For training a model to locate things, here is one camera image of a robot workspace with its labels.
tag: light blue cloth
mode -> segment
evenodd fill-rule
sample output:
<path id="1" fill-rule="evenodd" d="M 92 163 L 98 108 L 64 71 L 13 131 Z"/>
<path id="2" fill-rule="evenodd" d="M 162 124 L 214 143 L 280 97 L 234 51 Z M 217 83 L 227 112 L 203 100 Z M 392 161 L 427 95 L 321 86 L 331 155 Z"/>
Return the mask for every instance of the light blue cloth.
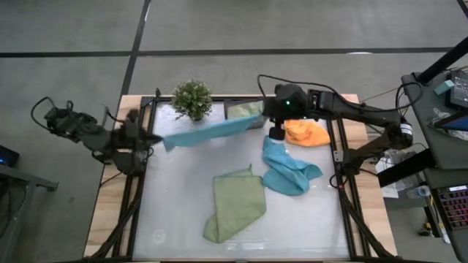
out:
<path id="1" fill-rule="evenodd" d="M 319 167 L 291 158 L 284 144 L 274 143 L 268 136 L 263 140 L 263 161 L 271 167 L 263 176 L 263 185 L 289 196 L 306 193 L 309 181 L 322 176 Z"/>
<path id="2" fill-rule="evenodd" d="M 200 129 L 164 137 L 162 142 L 166 151 L 171 151 L 175 146 L 192 147 L 211 138 L 226 137 L 244 132 L 252 123 L 258 121 L 259 117 L 260 115 L 254 115 L 223 121 Z"/>

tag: folded cloth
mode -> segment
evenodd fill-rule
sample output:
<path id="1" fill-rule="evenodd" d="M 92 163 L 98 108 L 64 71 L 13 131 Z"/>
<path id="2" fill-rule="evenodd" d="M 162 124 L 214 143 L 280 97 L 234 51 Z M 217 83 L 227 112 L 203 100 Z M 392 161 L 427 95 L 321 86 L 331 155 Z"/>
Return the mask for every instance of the folded cloth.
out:
<path id="1" fill-rule="evenodd" d="M 330 143 L 328 132 L 314 121 L 289 120 L 284 122 L 289 143 L 312 147 Z"/>
<path id="2" fill-rule="evenodd" d="M 266 211 L 262 178 L 244 169 L 214 178 L 216 214 L 205 225 L 203 237 L 223 243 L 257 220 Z"/>
<path id="3" fill-rule="evenodd" d="M 263 161 L 270 169 L 263 176 L 263 185 L 289 196 L 309 190 L 309 181 L 322 176 L 316 165 L 292 159 L 282 143 L 274 143 L 268 136 L 263 140 Z"/>
<path id="4" fill-rule="evenodd" d="M 258 117 L 258 115 L 254 115 L 216 123 L 200 129 L 164 137 L 162 142 L 166 151 L 171 151 L 175 146 L 192 147 L 211 138 L 226 137 L 244 132 L 252 123 L 258 120 Z"/>
<path id="5" fill-rule="evenodd" d="M 260 115 L 249 129 L 262 128 L 265 124 L 265 117 L 261 116 L 263 111 L 263 100 L 242 100 L 242 101 L 224 101 L 224 113 L 227 120 L 240 117 L 250 117 Z"/>

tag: potted plant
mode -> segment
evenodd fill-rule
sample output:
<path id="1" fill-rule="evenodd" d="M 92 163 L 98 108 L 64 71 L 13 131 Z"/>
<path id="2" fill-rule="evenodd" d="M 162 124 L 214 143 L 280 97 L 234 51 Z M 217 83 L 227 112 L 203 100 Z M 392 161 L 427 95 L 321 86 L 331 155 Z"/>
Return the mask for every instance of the potted plant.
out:
<path id="1" fill-rule="evenodd" d="M 211 111 L 211 91 L 203 81 L 189 80 L 175 87 L 172 106 L 180 115 L 187 115 L 193 121 L 200 121 Z"/>

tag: water bottle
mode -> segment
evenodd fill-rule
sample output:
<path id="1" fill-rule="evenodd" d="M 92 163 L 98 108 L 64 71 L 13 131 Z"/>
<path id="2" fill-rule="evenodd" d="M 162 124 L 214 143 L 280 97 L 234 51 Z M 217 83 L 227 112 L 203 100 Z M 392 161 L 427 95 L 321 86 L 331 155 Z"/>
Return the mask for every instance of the water bottle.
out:
<path id="1" fill-rule="evenodd" d="M 428 197 L 431 195 L 431 189 L 428 186 L 419 186 L 413 189 L 410 189 L 407 192 L 407 195 L 411 199 L 417 199 L 421 197 Z"/>

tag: concrete floor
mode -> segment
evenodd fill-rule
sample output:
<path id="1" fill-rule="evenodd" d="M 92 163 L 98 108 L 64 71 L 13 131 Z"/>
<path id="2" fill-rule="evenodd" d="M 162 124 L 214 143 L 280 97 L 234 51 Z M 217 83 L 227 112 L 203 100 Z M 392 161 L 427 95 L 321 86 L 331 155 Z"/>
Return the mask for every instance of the concrete floor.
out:
<path id="1" fill-rule="evenodd" d="M 143 0 L 0 0 L 0 53 L 131 50 Z M 467 35 L 454 0 L 153 0 L 141 50 L 450 47 Z M 332 85 L 361 99 L 399 85 L 441 53 L 195 56 L 139 58 L 129 94 L 164 94 L 200 78 L 215 94 L 258 93 L 256 74 Z M 60 182 L 38 191 L 15 262 L 83 255 L 102 166 L 82 145 L 54 137 L 29 117 L 43 96 L 101 118 L 114 112 L 129 59 L 0 58 L 0 145 L 21 154 L 20 169 Z M 462 59 L 458 64 L 468 64 Z M 265 81 L 267 92 L 275 82 Z M 368 101 L 393 107 L 393 94 Z M 47 107 L 39 109 L 38 116 Z M 415 141 L 424 142 L 414 115 Z M 455 262 L 449 245 L 416 232 L 423 210 L 389 211 L 400 256 Z"/>

